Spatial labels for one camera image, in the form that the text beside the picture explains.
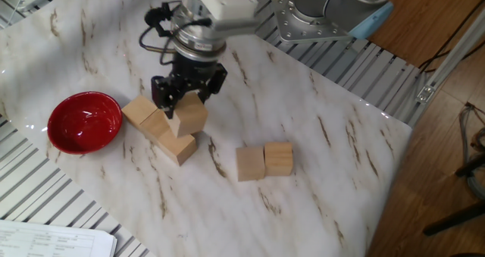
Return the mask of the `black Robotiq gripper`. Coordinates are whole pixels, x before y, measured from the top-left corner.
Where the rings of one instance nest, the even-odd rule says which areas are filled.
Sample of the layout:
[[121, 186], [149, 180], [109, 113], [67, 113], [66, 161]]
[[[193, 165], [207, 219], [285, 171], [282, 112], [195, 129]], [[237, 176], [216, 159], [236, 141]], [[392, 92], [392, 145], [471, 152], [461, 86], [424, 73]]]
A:
[[188, 83], [203, 82], [198, 97], [205, 104], [211, 95], [220, 92], [226, 77], [227, 70], [217, 61], [195, 61], [175, 54], [169, 77], [154, 76], [151, 79], [152, 101], [172, 119]]

